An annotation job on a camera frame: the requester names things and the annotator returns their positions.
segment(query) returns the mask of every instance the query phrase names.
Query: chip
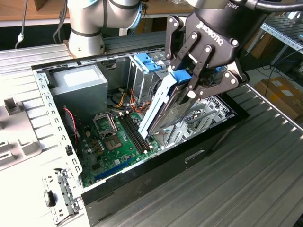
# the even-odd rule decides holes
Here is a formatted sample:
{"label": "chip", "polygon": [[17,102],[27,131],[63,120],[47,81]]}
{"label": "chip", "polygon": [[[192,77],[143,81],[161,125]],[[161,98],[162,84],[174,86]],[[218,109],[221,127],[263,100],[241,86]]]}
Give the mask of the chip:
{"label": "chip", "polygon": [[118,165],[118,164],[120,164],[120,163],[121,163],[121,162],[120,162],[119,159],[116,159],[116,160],[115,160],[115,164],[116,164],[116,165]]}
{"label": "chip", "polygon": [[109,150],[114,150],[116,148],[119,148],[122,146],[121,141],[117,137],[117,135],[111,136],[103,140],[105,142],[105,145]]}
{"label": "chip", "polygon": [[101,165],[100,165],[100,163],[97,163],[97,164],[92,165],[91,168],[95,171],[97,169],[100,169]]}

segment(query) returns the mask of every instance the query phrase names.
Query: blue plastic latch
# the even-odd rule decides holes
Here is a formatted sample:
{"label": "blue plastic latch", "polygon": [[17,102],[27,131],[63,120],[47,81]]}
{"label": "blue plastic latch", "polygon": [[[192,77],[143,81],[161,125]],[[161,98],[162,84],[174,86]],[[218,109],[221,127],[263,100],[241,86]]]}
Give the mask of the blue plastic latch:
{"label": "blue plastic latch", "polygon": [[134,58],[146,72],[155,72],[162,69],[146,53],[135,54]]}
{"label": "blue plastic latch", "polygon": [[186,72],[186,70],[177,70],[174,71],[172,73],[172,75],[174,76],[174,78],[177,80],[177,82],[180,83],[184,83],[188,80],[191,79],[191,76],[189,75],[188,72]]}
{"label": "blue plastic latch", "polygon": [[226,70],[227,70],[226,66],[220,66],[220,67],[215,68],[214,72],[215,73],[217,73],[217,72],[224,72]]}

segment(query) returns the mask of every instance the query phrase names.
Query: red cable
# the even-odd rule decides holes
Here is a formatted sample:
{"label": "red cable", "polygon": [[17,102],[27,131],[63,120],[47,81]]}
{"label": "red cable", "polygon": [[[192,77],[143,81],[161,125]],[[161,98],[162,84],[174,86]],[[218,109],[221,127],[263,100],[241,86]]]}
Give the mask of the red cable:
{"label": "red cable", "polygon": [[70,116],[71,116],[72,123],[73,123],[73,125],[74,125],[75,140],[76,140],[76,144],[77,144],[77,131],[76,131],[75,119],[74,119],[74,117],[73,117],[73,115],[72,115],[72,113],[70,112],[69,109],[67,109],[66,107],[63,107],[63,110],[65,110],[66,112],[68,112],[68,113],[70,114]]}

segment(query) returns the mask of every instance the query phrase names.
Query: green circuit board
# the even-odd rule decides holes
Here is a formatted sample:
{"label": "green circuit board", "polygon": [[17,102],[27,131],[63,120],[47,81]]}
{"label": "green circuit board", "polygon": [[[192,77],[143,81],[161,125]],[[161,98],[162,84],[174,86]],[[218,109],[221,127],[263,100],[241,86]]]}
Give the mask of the green circuit board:
{"label": "green circuit board", "polygon": [[[140,116],[136,112],[131,112],[129,116],[138,127],[141,122]],[[150,146],[150,150],[143,153],[138,151],[119,118],[113,117],[112,119],[117,128],[115,135],[109,133],[101,138],[93,121],[80,132],[81,151],[77,154],[83,168],[81,177],[84,187],[147,157],[154,156],[161,150],[161,145],[156,139],[149,138],[146,142]],[[104,120],[96,121],[96,123],[99,129],[107,129],[110,125]]]}

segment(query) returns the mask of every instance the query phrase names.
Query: gripper logo text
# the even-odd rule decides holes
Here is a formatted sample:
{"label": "gripper logo text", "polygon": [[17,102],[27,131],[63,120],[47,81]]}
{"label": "gripper logo text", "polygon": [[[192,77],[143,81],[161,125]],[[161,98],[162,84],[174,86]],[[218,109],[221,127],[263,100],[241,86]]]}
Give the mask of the gripper logo text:
{"label": "gripper logo text", "polygon": [[220,46],[223,45],[224,40],[212,29],[206,26],[202,21],[196,26],[199,29],[204,30],[210,37],[212,37]]}

